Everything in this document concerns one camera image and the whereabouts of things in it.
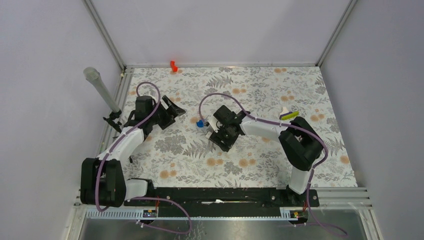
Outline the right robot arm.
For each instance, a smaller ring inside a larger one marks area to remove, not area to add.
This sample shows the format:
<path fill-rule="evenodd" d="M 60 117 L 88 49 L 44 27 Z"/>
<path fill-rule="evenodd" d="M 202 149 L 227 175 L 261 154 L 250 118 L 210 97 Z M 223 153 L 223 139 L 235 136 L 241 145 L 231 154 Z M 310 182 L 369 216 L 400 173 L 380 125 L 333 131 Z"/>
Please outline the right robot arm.
<path fill-rule="evenodd" d="M 325 148 L 304 118 L 297 116 L 285 123 L 257 118 L 248 111 L 217 110 L 208 124 L 211 130 L 206 138 L 224 152 L 232 148 L 239 136 L 257 136 L 281 144 L 292 165 L 287 201 L 299 206 L 307 199 L 312 168 Z"/>

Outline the white purple green block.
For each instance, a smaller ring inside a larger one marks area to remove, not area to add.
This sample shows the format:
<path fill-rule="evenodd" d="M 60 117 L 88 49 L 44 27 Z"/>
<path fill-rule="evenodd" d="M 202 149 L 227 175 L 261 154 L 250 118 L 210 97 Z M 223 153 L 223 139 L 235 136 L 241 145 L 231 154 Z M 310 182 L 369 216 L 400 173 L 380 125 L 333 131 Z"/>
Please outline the white purple green block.
<path fill-rule="evenodd" d="M 280 121 L 286 121 L 289 119 L 293 119 L 299 115 L 298 111 L 291 111 L 287 107 L 282 108 L 282 112 L 279 114 Z"/>

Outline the red plastic piece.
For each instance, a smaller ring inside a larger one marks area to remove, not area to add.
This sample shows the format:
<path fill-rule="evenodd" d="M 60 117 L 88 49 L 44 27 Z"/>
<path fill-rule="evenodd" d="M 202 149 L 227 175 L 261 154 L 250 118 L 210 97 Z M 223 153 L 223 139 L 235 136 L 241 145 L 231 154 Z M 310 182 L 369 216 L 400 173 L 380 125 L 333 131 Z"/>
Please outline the red plastic piece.
<path fill-rule="evenodd" d="M 176 66 L 175 61 L 174 60 L 171 60 L 169 64 L 170 64 L 170 67 L 171 67 L 172 72 L 173 73 L 177 73 L 179 68 Z"/>

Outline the white remote control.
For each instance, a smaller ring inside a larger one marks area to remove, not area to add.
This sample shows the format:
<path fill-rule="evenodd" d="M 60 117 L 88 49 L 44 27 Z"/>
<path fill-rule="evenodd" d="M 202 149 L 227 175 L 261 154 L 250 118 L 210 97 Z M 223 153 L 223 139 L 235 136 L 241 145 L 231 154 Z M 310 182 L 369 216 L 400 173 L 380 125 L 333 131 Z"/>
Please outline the white remote control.
<path fill-rule="evenodd" d="M 209 139 L 213 133 L 218 133 L 222 124 L 211 115 L 208 116 L 208 118 L 205 120 L 204 126 L 207 127 L 207 133 L 205 134 L 205 137 Z"/>

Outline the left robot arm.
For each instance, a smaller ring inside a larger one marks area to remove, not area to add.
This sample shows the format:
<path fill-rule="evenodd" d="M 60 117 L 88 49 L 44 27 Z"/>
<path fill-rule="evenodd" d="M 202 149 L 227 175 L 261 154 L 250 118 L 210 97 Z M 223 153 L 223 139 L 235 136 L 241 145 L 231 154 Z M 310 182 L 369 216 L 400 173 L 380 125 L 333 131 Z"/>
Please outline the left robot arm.
<path fill-rule="evenodd" d="M 138 96 L 135 109 L 118 138 L 96 158 L 86 158 L 81 165 L 80 200 L 86 205 L 120 207 L 125 201 L 136 198 L 148 206 L 155 200 L 155 192 L 142 178 L 126 178 L 122 163 L 130 161 L 131 155 L 158 125 L 162 130 L 176 122 L 186 113 L 167 96 L 157 103 L 152 96 Z"/>

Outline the floral patterned table mat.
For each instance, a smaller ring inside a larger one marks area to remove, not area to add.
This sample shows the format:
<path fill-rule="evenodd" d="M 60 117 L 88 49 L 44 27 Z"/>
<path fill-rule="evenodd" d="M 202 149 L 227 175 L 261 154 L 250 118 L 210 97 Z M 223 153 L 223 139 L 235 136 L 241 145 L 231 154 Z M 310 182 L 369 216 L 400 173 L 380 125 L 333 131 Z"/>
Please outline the floral patterned table mat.
<path fill-rule="evenodd" d="M 165 130 L 153 131 L 122 165 L 129 178 L 144 178 L 157 187 L 284 187 L 292 165 L 281 145 L 266 137 L 240 136 L 224 152 L 198 127 L 222 105 L 245 108 L 253 116 L 277 121 L 283 109 L 298 112 L 328 147 L 313 187 L 356 187 L 357 181 L 318 67 L 192 67 L 130 68 L 125 87 L 122 122 L 135 108 L 137 94 L 160 91 L 185 110 Z"/>

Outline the microphone on black tripod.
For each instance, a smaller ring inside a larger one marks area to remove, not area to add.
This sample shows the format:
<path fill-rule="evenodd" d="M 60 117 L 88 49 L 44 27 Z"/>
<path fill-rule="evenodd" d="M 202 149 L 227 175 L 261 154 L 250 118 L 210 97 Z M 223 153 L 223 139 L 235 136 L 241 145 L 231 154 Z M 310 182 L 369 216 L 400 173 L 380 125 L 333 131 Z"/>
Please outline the microphone on black tripod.
<path fill-rule="evenodd" d="M 118 106 L 117 102 L 113 99 L 110 91 L 105 86 L 100 73 L 94 67 L 86 67 L 83 70 L 83 75 L 85 79 L 93 85 L 108 107 L 111 109 L 111 112 L 108 117 L 103 117 L 103 120 L 115 130 L 117 133 L 121 133 L 122 123 L 118 120 L 122 114 L 122 110 Z"/>

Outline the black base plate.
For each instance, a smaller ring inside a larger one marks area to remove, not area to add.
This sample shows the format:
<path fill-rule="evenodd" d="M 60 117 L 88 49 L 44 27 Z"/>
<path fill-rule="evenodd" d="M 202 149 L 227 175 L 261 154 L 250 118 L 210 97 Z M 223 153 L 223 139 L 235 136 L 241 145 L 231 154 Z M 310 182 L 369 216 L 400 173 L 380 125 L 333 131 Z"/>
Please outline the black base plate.
<path fill-rule="evenodd" d="M 190 217 L 280 217 L 281 208 L 319 207 L 316 190 L 297 194 L 275 187 L 156 187 L 147 191 L 147 200 L 133 199 L 125 206 L 152 207 L 161 218 L 184 217 L 171 201 L 182 206 Z"/>

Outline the blue plastic piece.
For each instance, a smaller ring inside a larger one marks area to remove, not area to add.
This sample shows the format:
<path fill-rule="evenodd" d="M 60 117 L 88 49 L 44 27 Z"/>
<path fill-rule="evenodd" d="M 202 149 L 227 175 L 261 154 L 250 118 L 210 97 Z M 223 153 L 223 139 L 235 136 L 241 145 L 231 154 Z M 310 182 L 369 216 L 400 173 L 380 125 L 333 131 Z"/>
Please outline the blue plastic piece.
<path fill-rule="evenodd" d="M 197 127 L 199 128 L 203 128 L 204 127 L 204 122 L 202 120 L 199 120 L 196 122 Z"/>

